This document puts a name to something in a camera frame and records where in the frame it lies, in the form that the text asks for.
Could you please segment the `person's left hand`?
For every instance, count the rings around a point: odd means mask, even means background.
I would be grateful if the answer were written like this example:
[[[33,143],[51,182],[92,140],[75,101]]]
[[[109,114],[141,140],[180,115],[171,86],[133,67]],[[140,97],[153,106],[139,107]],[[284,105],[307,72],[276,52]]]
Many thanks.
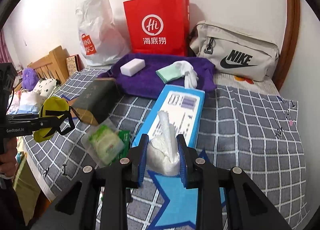
[[[11,138],[5,145],[5,152],[1,154],[1,174],[12,177],[16,172],[17,139]]]

